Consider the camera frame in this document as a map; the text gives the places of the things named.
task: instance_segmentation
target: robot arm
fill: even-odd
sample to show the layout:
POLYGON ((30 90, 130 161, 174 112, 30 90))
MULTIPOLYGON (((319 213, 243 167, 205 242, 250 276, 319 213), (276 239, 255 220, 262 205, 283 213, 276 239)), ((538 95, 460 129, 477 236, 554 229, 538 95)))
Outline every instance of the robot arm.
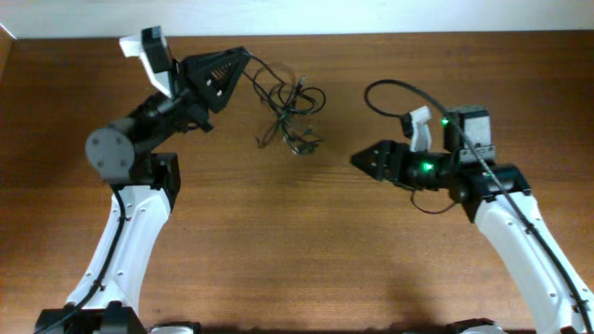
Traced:
MULTIPOLYGON (((389 80, 378 83, 412 87, 389 80)), ((417 88, 410 90, 426 96, 419 94, 417 88)), ((448 189, 450 198, 462 204, 470 221, 476 223, 507 266, 530 308, 536 331, 547 334, 587 332, 587 323, 591 324, 594 319, 594 296, 548 231, 520 171, 513 165, 496 165, 488 111, 480 106, 448 110, 442 124, 444 147, 449 153, 430 153, 431 137, 425 124, 428 118, 424 111, 423 117, 415 115, 421 110, 424 109, 394 115, 400 118, 404 133, 413 139, 413 145, 384 140, 355 154, 351 163, 378 181, 387 179, 408 191, 448 189), (452 122, 459 124, 465 135, 452 126, 452 122), (473 148, 490 166, 493 175, 484 171, 473 148), (534 230, 526 227, 495 178, 534 230)), ((483 320, 464 326, 456 332, 501 332, 496 325, 485 324, 483 320)))
POLYGON ((175 133, 212 130, 209 110, 218 112, 226 106, 250 60, 238 47, 178 62, 159 27, 125 37, 120 45, 127 57, 140 58, 159 92, 88 137, 86 156, 114 189, 108 223, 67 305, 42 311, 35 334, 147 333, 138 320, 140 288, 154 243, 181 187, 177 155, 151 151, 175 133))

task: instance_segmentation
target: green led light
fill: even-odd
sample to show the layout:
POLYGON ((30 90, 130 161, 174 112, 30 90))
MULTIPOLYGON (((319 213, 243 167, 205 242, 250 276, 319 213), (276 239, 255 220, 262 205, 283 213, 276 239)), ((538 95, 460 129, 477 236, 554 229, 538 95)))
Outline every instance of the green led light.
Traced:
POLYGON ((429 172, 430 170, 433 169, 433 164, 432 163, 428 163, 428 162, 424 162, 422 164, 422 169, 424 172, 429 172))

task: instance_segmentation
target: wood grain surface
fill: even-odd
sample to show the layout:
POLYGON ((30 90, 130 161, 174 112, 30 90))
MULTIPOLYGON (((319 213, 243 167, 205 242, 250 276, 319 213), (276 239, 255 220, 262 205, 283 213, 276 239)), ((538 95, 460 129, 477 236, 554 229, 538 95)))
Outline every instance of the wood grain surface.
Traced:
MULTIPOLYGON (((517 164, 553 235, 594 287, 594 32, 171 38, 183 58, 244 45, 324 89, 307 120, 328 141, 313 156, 280 138, 242 79, 214 130, 175 135, 182 190, 141 291, 140 318, 207 327, 299 330, 410 328, 489 317, 533 326, 503 262, 461 208, 432 216, 408 194, 349 164, 398 121, 363 101, 383 78, 410 82, 446 106, 491 111, 498 161, 517 164)), ((255 71, 255 64, 248 71, 255 71)), ((116 39, 19 40, 0 88, 0 332, 30 332, 60 307, 91 260, 110 190, 84 156, 94 129, 154 89, 116 39)), ((406 112, 423 104, 394 87, 372 95, 406 112)), ((442 144, 432 124, 435 148, 442 144)), ((446 193, 423 193, 437 209, 446 193)))

